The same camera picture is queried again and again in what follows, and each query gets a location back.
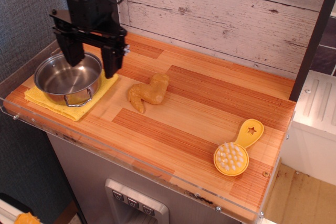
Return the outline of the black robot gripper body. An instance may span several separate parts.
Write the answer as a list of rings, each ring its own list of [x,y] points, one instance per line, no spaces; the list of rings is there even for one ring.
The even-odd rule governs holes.
[[[127,31],[120,26],[116,0],[67,0],[68,9],[53,9],[54,33],[74,34],[83,44],[99,49],[120,48],[125,55]]]

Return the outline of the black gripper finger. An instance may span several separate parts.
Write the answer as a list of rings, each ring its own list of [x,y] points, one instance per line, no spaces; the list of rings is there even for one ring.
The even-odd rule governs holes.
[[[58,45],[66,61],[75,67],[84,58],[82,42],[74,34],[55,33]]]
[[[105,77],[110,79],[122,67],[123,52],[120,48],[104,46],[101,49]]]

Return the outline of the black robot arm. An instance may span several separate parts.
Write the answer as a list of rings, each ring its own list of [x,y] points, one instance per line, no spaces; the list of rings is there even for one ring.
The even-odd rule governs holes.
[[[122,67],[129,52],[127,31],[120,26],[118,5],[123,0],[66,0],[68,8],[52,10],[54,34],[67,62],[76,66],[84,58],[83,45],[101,50],[105,77]]]

